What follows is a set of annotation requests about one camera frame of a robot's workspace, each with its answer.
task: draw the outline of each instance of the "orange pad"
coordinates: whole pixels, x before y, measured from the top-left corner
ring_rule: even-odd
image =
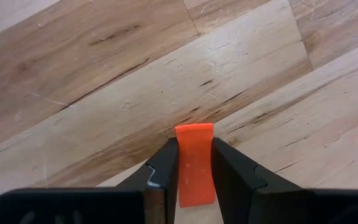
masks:
[[[211,171],[213,124],[187,124],[175,127],[179,142],[180,207],[206,205],[215,201]]]

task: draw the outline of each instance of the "black plastic jaw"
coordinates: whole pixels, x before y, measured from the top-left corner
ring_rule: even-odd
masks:
[[[358,224],[358,190],[303,189],[219,138],[211,165],[226,224]]]
[[[9,191],[0,195],[0,223],[172,224],[178,159],[178,143],[172,138],[116,187]]]

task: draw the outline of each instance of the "laminate floor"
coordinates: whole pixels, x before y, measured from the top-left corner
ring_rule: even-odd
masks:
[[[0,194],[116,185],[198,122],[300,186],[358,188],[358,1],[33,3],[0,23]]]

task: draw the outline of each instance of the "scratch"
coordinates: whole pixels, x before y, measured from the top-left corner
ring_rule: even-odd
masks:
[[[47,158],[47,155],[45,153],[45,150],[43,149],[42,150],[42,160],[44,162],[44,182],[45,182],[45,187],[48,188],[49,185],[48,185],[48,158]]]
[[[293,142],[291,142],[291,143],[286,144],[284,147],[291,146],[292,144],[295,144],[295,143],[297,143],[297,142],[299,142],[299,141],[302,141],[302,140],[305,140],[305,139],[307,139],[307,138],[308,138],[307,136],[306,136],[306,137],[303,137],[303,138],[301,138],[301,139],[298,139],[298,140],[296,140],[296,141],[293,141]]]
[[[292,120],[294,120],[294,118],[291,118],[291,119],[289,119],[288,121],[286,121],[286,122],[284,122],[284,123],[282,123],[282,124],[279,124],[276,128],[278,128],[278,127],[280,127],[280,126],[283,126],[284,124],[287,124],[288,122],[290,122],[290,121],[292,121]]]
[[[321,184],[325,183],[326,180],[322,180],[320,183],[318,183],[315,187],[319,187]]]
[[[248,51],[243,50],[243,51],[239,52],[239,54],[237,56],[240,57],[240,56],[245,56],[245,55],[248,55]]]
[[[57,102],[57,101],[54,101],[54,100],[50,100],[50,99],[48,99],[48,98],[42,98],[40,95],[38,95],[38,94],[36,94],[36,93],[31,93],[31,95],[36,96],[36,97],[39,97],[39,98],[41,98],[41,99],[43,99],[43,100],[45,100],[45,101],[51,102],[51,103],[56,103],[56,104],[58,104],[58,105],[67,106],[66,103]]]
[[[353,164],[355,161],[356,161],[356,160],[353,160],[352,162],[350,162],[350,163],[348,164],[348,166],[351,165],[351,164]]]
[[[265,27],[272,25],[274,22],[269,22],[268,24],[264,25]]]
[[[188,118],[186,118],[186,119],[181,120],[179,123],[184,123],[184,122],[186,122],[186,121],[188,121],[188,120],[190,120],[190,119],[191,119],[191,116],[188,117]]]
[[[212,83],[213,81],[214,81],[214,79],[208,80],[208,81],[204,82],[203,84],[199,85],[198,87],[205,86],[209,83]]]
[[[207,4],[202,8],[200,14],[204,13],[205,8],[206,8],[209,4],[211,4],[211,3],[212,3],[212,2],[207,3]]]
[[[237,131],[238,129],[241,129],[241,128],[243,128],[243,127],[245,127],[245,125],[241,125],[241,126],[239,126],[238,128],[234,128],[233,130],[229,131],[228,134],[230,134],[230,133],[232,133],[232,132],[234,132],[234,131]]]
[[[285,169],[287,169],[287,168],[289,168],[289,167],[295,165],[296,162],[297,162],[297,161],[291,163],[290,165],[287,165],[287,166],[285,166],[285,167],[282,167],[282,168],[280,168],[279,170],[276,170],[274,173],[276,174],[276,173],[278,173],[278,172],[280,172],[280,171],[283,171],[283,170],[285,170]]]
[[[204,92],[205,92],[206,94],[208,94],[209,96],[212,96],[213,98],[218,99],[217,96],[215,96],[214,94],[208,92],[207,90],[204,90]]]
[[[245,90],[244,90],[244,91],[241,91],[241,92],[239,92],[239,93],[237,93],[236,95],[234,95],[234,96],[232,96],[232,97],[230,97],[229,99],[225,100],[223,103],[227,103],[227,102],[233,100],[233,99],[236,98],[237,96],[241,95],[241,93],[243,93],[243,92],[245,92]]]
[[[5,151],[6,149],[9,149],[9,147],[5,147],[5,148],[1,149],[0,152]]]
[[[168,65],[169,63],[174,62],[174,61],[175,61],[175,59],[172,59],[171,61],[165,63],[165,65]]]
[[[229,45],[229,44],[230,44],[230,42],[225,43],[225,44],[222,44],[222,45],[220,45],[219,47],[216,47],[216,48],[211,49],[211,50],[218,50],[218,49],[221,49],[222,47],[225,47],[225,46],[227,46],[227,45]]]
[[[338,141],[341,138],[341,136],[339,136],[338,138],[334,139],[333,142]]]
[[[51,12],[53,12],[54,10],[46,10],[45,12],[41,13],[41,16],[44,16],[46,14],[49,14]]]
[[[197,45],[203,44],[203,43],[205,43],[205,42],[206,42],[206,40],[203,40],[203,41],[201,41],[201,42],[198,42],[197,44],[193,45],[193,47],[196,47]]]
[[[201,107],[200,107],[200,106],[198,106],[198,107],[196,107],[196,108],[192,109],[192,110],[190,111],[190,113],[191,113],[191,112],[198,111],[198,109],[200,109],[200,108],[201,108]]]

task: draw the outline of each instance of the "wood grain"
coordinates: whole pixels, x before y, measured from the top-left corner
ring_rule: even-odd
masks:
[[[67,0],[39,12],[0,34],[0,142],[197,36],[181,0]]]
[[[358,48],[215,124],[217,136],[302,187],[358,188]],[[142,163],[99,184],[115,186]],[[223,223],[213,205],[175,223]]]
[[[270,0],[184,0],[200,34],[211,32]]]
[[[0,31],[34,15],[59,0],[0,0]]]
[[[358,1],[290,0],[314,68],[358,47]]]
[[[0,143],[0,193],[95,186],[310,70],[288,1],[269,2]]]

